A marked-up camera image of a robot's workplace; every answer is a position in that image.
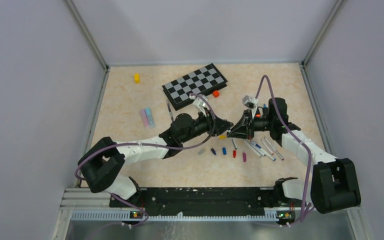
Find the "purple whiteboard marker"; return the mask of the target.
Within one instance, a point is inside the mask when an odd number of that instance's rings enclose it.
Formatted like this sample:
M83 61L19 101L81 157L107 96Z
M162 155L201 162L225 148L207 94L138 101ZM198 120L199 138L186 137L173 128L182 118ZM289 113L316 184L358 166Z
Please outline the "purple whiteboard marker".
M235 142L235 139L232 138L232 139L231 139L231 142L232 142L232 144L233 144L234 149L237 150L238 147L237 147L237 144L236 144L236 142Z

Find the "white marker grey cap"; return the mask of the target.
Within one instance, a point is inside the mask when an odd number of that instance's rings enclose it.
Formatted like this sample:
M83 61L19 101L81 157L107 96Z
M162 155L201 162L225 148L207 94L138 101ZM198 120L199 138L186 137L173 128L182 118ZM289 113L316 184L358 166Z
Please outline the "white marker grey cap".
M259 158L263 157L263 154L260 153L248 140L243 140L244 144L253 152L255 153Z

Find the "dark blue marker cap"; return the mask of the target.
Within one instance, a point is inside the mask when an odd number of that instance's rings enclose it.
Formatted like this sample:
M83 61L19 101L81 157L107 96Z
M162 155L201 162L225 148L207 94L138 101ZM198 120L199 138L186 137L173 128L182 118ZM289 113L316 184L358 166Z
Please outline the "dark blue marker cap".
M215 156L217 155L216 150L214 148L211 148L210 151L212 152L213 155Z

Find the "white marker blue cap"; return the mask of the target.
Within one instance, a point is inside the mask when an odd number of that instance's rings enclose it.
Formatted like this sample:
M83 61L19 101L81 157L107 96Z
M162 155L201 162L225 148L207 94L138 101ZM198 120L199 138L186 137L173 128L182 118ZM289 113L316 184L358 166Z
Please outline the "white marker blue cap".
M252 145L252 147L258 151L260 154L262 154L264 157L267 157L269 158L270 160L272 160L273 162L276 160L276 158L271 155L270 153L266 152L260 145L258 145L257 143L255 143L254 141L250 141L250 144Z

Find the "black highlighter with blue cap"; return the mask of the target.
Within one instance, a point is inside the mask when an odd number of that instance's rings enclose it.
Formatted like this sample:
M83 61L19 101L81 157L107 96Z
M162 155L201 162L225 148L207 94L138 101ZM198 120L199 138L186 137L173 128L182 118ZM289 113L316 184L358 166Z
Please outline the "black highlighter with blue cap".
M266 114L268 113L268 111L269 111L269 110L268 110L266 104L264 104L263 107L262 107L262 112L263 112L263 114L266 115Z

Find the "purple marker cap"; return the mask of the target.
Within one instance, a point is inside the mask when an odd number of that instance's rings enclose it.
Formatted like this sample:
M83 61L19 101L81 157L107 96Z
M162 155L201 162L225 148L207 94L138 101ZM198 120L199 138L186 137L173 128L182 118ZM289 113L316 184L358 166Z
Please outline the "purple marker cap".
M245 152L242 153L242 160L244 163L247 162L247 154Z

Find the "white marker with pink band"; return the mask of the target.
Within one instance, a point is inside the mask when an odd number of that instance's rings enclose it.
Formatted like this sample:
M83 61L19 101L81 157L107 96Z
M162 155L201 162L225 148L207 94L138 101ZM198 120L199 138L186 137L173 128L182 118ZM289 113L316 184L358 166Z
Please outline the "white marker with pink band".
M285 158L281 155L281 153L276 149L276 147L272 144L271 141L267 137L264 137L266 143L269 145L269 147L273 150L273 152L282 160L284 161Z

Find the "purple gel pen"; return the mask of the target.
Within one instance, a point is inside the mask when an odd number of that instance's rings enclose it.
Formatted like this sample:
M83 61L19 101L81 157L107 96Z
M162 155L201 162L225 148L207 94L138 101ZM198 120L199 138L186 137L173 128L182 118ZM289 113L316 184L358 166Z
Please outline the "purple gel pen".
M171 110L170 103L168 102L166 105L167 105L167 109L168 109L168 113L169 113L170 119L171 119L172 122L174 122L175 119L174 119L174 116L173 116L173 112Z

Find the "light blue eraser block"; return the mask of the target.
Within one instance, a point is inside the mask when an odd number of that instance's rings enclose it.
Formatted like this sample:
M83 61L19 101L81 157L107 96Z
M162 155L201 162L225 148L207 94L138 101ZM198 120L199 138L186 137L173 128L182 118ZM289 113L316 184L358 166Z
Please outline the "light blue eraser block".
M155 121L154 121L154 117L153 117L151 109L149 107L147 107L144 110L145 110L145 115L147 117L148 126L150 128L154 128L155 127Z

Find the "pink eraser block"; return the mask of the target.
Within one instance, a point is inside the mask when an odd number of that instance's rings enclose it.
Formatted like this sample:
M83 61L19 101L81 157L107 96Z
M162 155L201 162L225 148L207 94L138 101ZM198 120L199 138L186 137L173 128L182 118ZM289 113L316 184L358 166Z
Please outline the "pink eraser block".
M141 120L142 120L144 128L149 129L150 125L149 125L149 121L148 121L148 117L147 117L145 109L140 110L140 116L141 116Z

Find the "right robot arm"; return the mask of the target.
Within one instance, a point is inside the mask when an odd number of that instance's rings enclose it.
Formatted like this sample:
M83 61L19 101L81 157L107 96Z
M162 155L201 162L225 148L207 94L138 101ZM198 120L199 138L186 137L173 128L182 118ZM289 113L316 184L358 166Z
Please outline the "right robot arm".
M308 179L296 177L276 181L273 200L279 206L287 206L293 199L312 204L326 214L361 204L361 193L354 163L349 158L338 158L318 147L301 129L289 121L285 99L276 97L268 106L259 106L258 100L245 96L242 100L247 108L240 120L227 132L228 138L242 139L250 147L257 132L269 132L271 140L264 138L276 153L272 142L293 153L311 175Z

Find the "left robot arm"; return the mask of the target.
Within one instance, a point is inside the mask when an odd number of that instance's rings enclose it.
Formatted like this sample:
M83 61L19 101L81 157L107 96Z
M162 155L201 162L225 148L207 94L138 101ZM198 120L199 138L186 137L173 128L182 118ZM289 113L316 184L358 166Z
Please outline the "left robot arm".
M122 176L125 164L152 159L167 159L186 150L183 145L204 133L219 136L233 123L200 112L196 119L187 113L179 114L170 127L149 139L133 142L116 142L109 136L101 138L77 163L92 193L109 192L121 197L129 207L140 202L139 187L131 177Z

